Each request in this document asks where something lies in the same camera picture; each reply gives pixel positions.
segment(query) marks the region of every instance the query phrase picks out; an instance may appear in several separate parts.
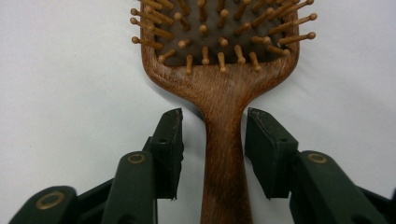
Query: brush handle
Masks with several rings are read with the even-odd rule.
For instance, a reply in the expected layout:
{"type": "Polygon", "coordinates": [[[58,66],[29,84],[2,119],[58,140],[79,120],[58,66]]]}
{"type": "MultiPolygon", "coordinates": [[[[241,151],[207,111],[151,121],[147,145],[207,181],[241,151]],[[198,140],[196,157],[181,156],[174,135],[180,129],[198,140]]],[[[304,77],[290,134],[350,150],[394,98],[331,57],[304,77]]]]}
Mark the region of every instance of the brush handle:
{"type": "Polygon", "coordinates": [[[221,102],[205,114],[206,154],[201,224],[251,224],[253,220],[240,131],[243,108],[233,108],[232,102],[221,102]]]}

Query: white surface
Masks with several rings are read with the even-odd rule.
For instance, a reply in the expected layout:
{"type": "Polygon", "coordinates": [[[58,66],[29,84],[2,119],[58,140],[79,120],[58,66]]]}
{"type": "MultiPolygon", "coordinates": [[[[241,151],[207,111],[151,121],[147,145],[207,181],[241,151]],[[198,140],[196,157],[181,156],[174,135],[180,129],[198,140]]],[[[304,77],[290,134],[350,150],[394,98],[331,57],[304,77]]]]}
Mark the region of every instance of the white surface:
{"type": "MultiPolygon", "coordinates": [[[[129,23],[137,1],[0,0],[0,223],[32,195],[78,194],[111,178],[141,150],[161,114],[182,107],[185,153],[166,223],[199,223],[205,125],[190,103],[145,75],[129,23]]],[[[270,112],[300,150],[331,155],[359,186],[396,187],[396,2],[321,1],[300,16],[317,39],[301,45],[293,75],[250,104],[270,112]]],[[[268,202],[247,161],[255,223],[291,223],[287,200],[268,202]]]]}

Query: hairbrush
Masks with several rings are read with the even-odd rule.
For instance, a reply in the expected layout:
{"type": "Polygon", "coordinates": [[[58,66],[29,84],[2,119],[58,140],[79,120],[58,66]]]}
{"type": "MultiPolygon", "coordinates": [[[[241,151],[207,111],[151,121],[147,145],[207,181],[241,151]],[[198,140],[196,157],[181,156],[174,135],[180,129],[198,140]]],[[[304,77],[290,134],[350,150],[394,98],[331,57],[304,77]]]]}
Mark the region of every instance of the hairbrush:
{"type": "Polygon", "coordinates": [[[253,99],[285,80],[297,64],[297,10],[314,0],[139,0],[142,61],[160,87],[197,105],[205,118],[201,223],[253,223],[240,136],[253,99]]]}

